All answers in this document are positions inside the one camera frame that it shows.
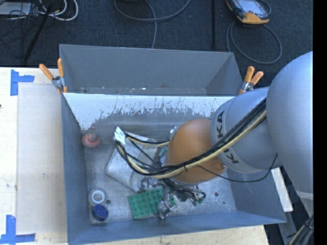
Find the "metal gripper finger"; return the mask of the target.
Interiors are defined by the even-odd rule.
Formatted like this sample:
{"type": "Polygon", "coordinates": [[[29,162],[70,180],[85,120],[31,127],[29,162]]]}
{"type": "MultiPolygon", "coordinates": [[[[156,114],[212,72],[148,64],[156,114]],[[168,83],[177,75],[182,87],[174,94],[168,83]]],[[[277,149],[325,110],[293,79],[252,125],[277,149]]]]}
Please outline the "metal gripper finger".
{"type": "Polygon", "coordinates": [[[164,219],[171,212],[169,203],[167,203],[166,201],[159,202],[157,205],[157,211],[158,218],[164,219]]]}
{"type": "Polygon", "coordinates": [[[176,203],[173,196],[162,198],[162,203],[164,211],[172,211],[176,208],[176,203]]]}

